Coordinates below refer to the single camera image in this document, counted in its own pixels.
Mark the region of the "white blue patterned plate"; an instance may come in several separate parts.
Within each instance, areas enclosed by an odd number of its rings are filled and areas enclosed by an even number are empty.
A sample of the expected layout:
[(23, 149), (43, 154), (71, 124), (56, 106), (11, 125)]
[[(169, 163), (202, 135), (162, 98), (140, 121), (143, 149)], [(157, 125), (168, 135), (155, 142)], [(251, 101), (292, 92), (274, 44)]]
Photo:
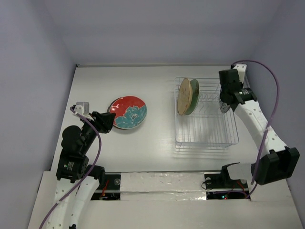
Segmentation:
[(221, 99), (221, 94), (222, 94), (222, 89), (220, 89), (220, 95), (219, 95), (219, 106), (220, 106), (220, 111), (225, 114), (230, 110), (230, 105), (227, 103), (223, 102)]

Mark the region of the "red plate with teal flower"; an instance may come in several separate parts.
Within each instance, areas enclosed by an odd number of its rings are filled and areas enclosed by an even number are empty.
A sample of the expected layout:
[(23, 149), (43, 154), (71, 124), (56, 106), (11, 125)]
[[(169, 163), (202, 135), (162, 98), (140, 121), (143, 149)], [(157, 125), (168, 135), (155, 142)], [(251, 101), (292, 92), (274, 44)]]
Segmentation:
[(124, 96), (126, 106), (123, 119), (124, 130), (136, 128), (141, 125), (147, 116), (146, 103), (136, 96)]

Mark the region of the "green plate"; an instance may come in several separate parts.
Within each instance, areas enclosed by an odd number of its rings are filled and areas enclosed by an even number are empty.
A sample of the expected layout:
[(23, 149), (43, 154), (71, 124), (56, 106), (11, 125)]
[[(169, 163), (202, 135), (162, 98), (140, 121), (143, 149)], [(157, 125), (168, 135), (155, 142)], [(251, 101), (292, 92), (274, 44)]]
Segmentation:
[(200, 86), (199, 86), (198, 80), (192, 79), (190, 81), (190, 85), (193, 90), (193, 95), (192, 95), (191, 104), (190, 104), (189, 108), (186, 110), (185, 115), (190, 115), (196, 109), (196, 106), (198, 104), (198, 100), (200, 97)]

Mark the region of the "beige floral plate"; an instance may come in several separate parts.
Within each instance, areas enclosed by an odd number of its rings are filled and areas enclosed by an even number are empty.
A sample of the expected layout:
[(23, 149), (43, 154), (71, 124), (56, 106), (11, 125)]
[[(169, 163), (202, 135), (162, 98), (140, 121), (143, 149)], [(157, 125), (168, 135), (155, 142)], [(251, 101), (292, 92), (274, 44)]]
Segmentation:
[(180, 84), (178, 99), (177, 99), (177, 110), (179, 115), (184, 115), (189, 108), (193, 97), (193, 89), (188, 78), (184, 78)]

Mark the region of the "dark teal plate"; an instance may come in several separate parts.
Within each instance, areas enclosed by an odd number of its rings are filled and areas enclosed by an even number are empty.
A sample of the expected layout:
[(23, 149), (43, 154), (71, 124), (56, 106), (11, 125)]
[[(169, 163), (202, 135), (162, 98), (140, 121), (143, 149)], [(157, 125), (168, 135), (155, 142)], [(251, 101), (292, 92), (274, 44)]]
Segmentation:
[(109, 105), (107, 112), (115, 114), (113, 125), (116, 128), (124, 129), (123, 119), (125, 118), (126, 106), (124, 104), (124, 97), (115, 99)]

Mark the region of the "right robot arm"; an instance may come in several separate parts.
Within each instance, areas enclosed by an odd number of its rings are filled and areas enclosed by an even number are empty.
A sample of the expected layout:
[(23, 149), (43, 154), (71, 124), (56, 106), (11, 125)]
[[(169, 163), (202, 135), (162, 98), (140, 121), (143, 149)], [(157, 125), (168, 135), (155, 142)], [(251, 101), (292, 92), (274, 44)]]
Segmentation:
[(288, 147), (275, 133), (255, 93), (243, 87), (241, 75), (245, 75), (245, 65), (219, 71), (219, 106), (222, 113), (232, 110), (242, 120), (258, 149), (258, 159), (246, 174), (261, 186), (290, 178), (300, 153), (295, 147)]

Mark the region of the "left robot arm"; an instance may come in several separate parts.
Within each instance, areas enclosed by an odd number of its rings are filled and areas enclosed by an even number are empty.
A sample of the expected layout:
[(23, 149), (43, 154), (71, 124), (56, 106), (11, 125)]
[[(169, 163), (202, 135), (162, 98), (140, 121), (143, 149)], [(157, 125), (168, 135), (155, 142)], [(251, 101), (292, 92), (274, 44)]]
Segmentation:
[(86, 156), (95, 139), (98, 154), (102, 150), (101, 134), (111, 131), (114, 113), (84, 113), (81, 108), (70, 108), (83, 121), (83, 127), (68, 126), (62, 133), (62, 151), (56, 171), (53, 206), (40, 224), (41, 229), (76, 229), (94, 192), (107, 184), (104, 167), (96, 165), (99, 156), (89, 164)]

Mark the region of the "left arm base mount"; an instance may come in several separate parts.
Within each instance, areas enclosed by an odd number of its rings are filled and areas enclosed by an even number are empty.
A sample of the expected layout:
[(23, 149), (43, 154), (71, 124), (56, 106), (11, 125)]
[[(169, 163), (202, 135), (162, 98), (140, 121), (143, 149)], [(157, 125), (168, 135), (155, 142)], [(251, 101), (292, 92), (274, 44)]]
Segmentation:
[(91, 200), (110, 201), (121, 199), (121, 173), (106, 173), (105, 181), (91, 197)]

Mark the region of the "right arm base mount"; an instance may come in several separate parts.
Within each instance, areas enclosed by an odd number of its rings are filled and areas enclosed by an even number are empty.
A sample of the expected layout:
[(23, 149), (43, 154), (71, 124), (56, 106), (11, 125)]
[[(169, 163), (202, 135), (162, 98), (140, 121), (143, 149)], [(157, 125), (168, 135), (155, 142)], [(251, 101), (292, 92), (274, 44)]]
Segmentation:
[(250, 199), (247, 181), (233, 180), (229, 176), (228, 167), (237, 163), (222, 166), (220, 171), (207, 172), (201, 188), (206, 191), (207, 199)]

